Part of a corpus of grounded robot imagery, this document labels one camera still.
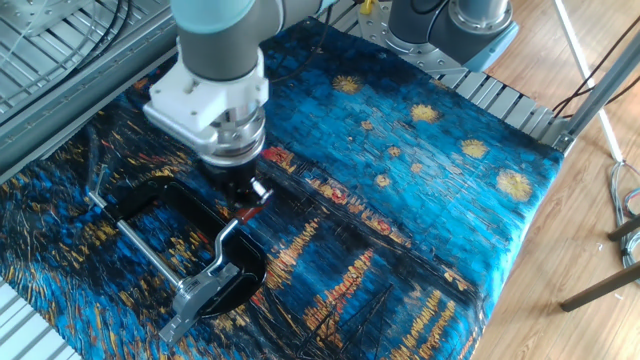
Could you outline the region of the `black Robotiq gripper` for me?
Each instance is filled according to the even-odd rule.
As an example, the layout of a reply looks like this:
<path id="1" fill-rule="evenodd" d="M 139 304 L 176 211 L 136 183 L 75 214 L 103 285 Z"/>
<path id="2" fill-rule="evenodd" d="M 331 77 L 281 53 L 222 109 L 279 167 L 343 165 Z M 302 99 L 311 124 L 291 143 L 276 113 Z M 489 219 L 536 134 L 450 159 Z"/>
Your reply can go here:
<path id="1" fill-rule="evenodd" d="M 239 208 L 262 207 L 273 194 L 256 178 L 256 173 L 256 160 L 232 167 L 202 161 L 202 175 L 216 191 L 223 194 L 228 205 Z"/>

